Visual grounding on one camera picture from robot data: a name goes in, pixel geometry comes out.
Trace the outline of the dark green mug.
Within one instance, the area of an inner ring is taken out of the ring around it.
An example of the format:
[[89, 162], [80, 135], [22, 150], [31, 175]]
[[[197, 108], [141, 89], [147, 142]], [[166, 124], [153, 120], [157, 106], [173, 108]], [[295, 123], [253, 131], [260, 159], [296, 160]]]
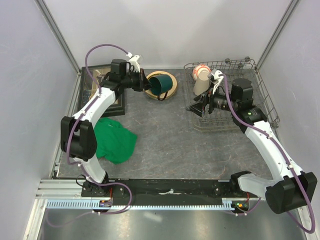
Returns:
[[164, 101], [173, 87], [173, 80], [168, 74], [152, 76], [148, 82], [150, 92], [157, 97], [158, 101]]

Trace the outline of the cream bird plate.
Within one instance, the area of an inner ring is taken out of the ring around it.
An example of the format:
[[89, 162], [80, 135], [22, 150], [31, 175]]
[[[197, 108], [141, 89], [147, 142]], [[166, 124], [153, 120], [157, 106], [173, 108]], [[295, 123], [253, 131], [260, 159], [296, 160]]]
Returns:
[[154, 71], [147, 76], [151, 88], [145, 93], [155, 100], [164, 101], [172, 97], [178, 89], [177, 79], [167, 71]]

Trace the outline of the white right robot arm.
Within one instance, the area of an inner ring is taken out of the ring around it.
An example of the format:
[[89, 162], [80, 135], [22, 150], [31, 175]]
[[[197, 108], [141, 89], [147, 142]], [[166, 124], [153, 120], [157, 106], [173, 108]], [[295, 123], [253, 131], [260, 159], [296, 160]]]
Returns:
[[263, 198], [276, 214], [310, 204], [318, 180], [313, 172], [304, 172], [283, 149], [266, 115], [254, 105], [251, 81], [237, 78], [231, 91], [221, 94], [223, 79], [223, 76], [210, 77], [208, 89], [195, 97], [195, 103], [187, 110], [200, 117], [206, 108], [209, 113], [215, 109], [231, 112], [233, 122], [255, 145], [272, 175], [268, 180], [250, 171], [234, 173], [230, 177], [230, 193], [240, 197], [249, 192]]

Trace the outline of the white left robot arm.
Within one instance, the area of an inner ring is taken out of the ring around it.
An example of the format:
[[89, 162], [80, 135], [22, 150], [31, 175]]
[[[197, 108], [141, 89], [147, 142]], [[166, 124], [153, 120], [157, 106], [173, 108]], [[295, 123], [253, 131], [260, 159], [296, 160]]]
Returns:
[[97, 90], [85, 106], [73, 116], [64, 116], [60, 122], [60, 147], [66, 153], [69, 165], [82, 169], [86, 179], [82, 189], [92, 190], [99, 197], [110, 191], [109, 176], [97, 158], [97, 139], [94, 128], [108, 107], [124, 92], [133, 89], [142, 92], [150, 88], [141, 55], [129, 60], [113, 59], [110, 71], [98, 82]]

